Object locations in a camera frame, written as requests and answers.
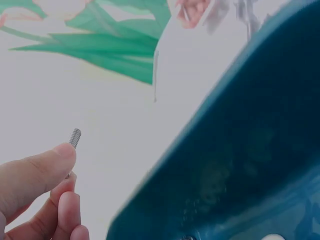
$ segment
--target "fingernail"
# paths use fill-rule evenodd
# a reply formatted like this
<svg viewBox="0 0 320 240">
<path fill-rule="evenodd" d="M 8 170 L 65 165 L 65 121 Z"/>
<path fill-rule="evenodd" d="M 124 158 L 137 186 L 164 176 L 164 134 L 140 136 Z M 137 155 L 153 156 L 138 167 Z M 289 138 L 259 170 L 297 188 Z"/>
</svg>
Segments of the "fingernail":
<svg viewBox="0 0 320 240">
<path fill-rule="evenodd" d="M 68 159 L 74 154 L 74 147 L 69 143 L 62 143 L 56 146 L 53 151 L 59 154 L 62 158 Z"/>
</svg>

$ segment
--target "wall mural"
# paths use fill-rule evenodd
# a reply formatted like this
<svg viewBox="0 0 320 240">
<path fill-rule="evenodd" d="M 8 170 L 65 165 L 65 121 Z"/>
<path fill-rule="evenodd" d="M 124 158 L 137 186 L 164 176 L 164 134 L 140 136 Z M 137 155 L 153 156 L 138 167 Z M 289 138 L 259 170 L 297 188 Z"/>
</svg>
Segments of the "wall mural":
<svg viewBox="0 0 320 240">
<path fill-rule="evenodd" d="M 3 0 L 0 14 L 0 31 L 26 40 L 13 51 L 60 53 L 147 84 L 171 16 L 166 0 Z"/>
</svg>

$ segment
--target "hand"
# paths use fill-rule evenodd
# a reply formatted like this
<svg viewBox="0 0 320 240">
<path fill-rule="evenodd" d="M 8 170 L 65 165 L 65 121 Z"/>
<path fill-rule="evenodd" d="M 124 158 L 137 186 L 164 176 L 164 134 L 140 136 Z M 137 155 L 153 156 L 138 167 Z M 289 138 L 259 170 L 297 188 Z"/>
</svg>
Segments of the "hand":
<svg viewBox="0 0 320 240">
<path fill-rule="evenodd" d="M 197 26 L 209 3 L 210 0 L 177 0 L 175 6 L 181 5 L 177 18 L 182 26 L 185 29 L 193 29 Z"/>
<path fill-rule="evenodd" d="M 76 162 L 69 143 L 22 160 L 0 165 L 0 240 L 89 240 L 81 225 L 80 197 L 74 193 L 76 175 L 66 179 Z M 29 221 L 5 233 L 43 193 L 49 199 Z"/>
</svg>

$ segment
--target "pink flower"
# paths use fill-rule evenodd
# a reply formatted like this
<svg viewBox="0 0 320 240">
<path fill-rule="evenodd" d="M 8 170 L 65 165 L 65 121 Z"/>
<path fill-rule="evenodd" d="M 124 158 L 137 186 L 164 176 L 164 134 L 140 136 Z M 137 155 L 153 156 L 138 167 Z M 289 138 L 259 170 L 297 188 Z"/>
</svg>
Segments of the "pink flower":
<svg viewBox="0 0 320 240">
<path fill-rule="evenodd" d="M 43 19 L 33 11 L 24 7 L 9 7 L 0 16 L 0 28 L 7 20 L 42 21 Z"/>
</svg>

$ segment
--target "teal plastic object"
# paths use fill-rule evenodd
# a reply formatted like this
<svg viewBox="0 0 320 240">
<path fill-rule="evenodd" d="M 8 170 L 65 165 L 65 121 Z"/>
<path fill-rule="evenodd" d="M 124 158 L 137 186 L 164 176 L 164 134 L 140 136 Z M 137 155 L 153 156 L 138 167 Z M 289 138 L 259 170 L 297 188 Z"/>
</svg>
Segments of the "teal plastic object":
<svg viewBox="0 0 320 240">
<path fill-rule="evenodd" d="M 320 239 L 320 1 L 253 36 L 107 240 Z"/>
</svg>

